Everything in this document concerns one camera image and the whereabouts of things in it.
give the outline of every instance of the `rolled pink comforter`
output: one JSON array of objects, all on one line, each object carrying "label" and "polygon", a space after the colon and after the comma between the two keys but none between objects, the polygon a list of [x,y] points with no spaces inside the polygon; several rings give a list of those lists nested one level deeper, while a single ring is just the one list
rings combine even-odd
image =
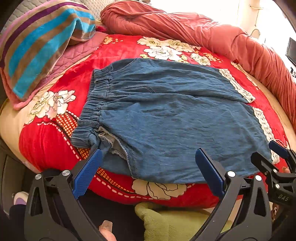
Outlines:
[{"label": "rolled pink comforter", "polygon": [[274,50],[239,27],[197,13],[166,13],[137,1],[108,5],[101,12],[101,21],[110,33],[178,39],[240,63],[278,99],[296,131],[296,86],[290,72]]}]

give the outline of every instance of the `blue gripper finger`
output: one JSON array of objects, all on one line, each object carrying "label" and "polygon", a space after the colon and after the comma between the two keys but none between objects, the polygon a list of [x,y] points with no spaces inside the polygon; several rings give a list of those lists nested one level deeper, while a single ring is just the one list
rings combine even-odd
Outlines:
[{"label": "blue gripper finger", "polygon": [[73,195],[76,199],[84,195],[103,160],[102,151],[97,149],[74,179]]},{"label": "blue gripper finger", "polygon": [[215,165],[219,163],[213,161],[202,148],[199,148],[196,151],[195,162],[198,165],[213,195],[219,198],[223,198],[225,194],[224,175],[226,171],[222,168],[221,165],[216,168]]},{"label": "blue gripper finger", "polygon": [[288,150],[286,148],[282,147],[276,141],[270,141],[268,146],[269,146],[269,149],[273,150],[281,158],[283,158],[283,159],[288,159],[289,158]]}]

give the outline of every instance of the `gray quilted fabric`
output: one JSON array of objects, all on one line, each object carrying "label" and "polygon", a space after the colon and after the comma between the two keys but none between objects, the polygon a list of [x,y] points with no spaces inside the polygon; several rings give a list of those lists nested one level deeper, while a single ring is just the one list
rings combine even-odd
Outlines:
[{"label": "gray quilted fabric", "polygon": [[[24,0],[18,5],[18,7],[14,10],[13,14],[10,16],[8,21],[6,22],[2,31],[4,31],[8,25],[12,23],[13,20],[19,18],[24,13],[32,10],[33,8],[41,5],[50,0]],[[106,7],[108,4],[115,2],[116,0],[72,0],[74,2],[79,2],[86,5],[94,14],[96,19],[100,18],[100,12]]]}]

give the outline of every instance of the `striped pillow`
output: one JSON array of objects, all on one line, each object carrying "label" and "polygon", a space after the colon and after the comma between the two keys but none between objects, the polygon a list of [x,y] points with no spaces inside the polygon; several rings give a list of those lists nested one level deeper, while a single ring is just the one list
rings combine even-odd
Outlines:
[{"label": "striped pillow", "polygon": [[89,40],[96,28],[86,6],[65,0],[46,2],[15,21],[0,39],[0,74],[6,92],[21,101],[51,72],[68,45]]}]

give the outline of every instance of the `silver screw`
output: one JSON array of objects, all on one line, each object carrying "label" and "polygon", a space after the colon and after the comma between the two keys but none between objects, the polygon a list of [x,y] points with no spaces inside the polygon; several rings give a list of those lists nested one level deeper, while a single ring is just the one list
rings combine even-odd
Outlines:
[{"label": "silver screw", "polygon": [[255,176],[255,179],[256,179],[257,181],[262,181],[262,177],[260,177],[259,175],[256,175],[256,176]]},{"label": "silver screw", "polygon": [[66,177],[66,176],[69,176],[70,171],[69,171],[69,170],[64,170],[62,174],[63,174],[63,176],[65,176],[65,177]]},{"label": "silver screw", "polygon": [[42,177],[42,175],[39,173],[39,174],[37,174],[37,175],[35,176],[35,179],[36,179],[36,180],[39,180],[41,177]]},{"label": "silver screw", "polygon": [[229,171],[229,172],[227,172],[227,175],[230,177],[235,177],[235,172]]}]

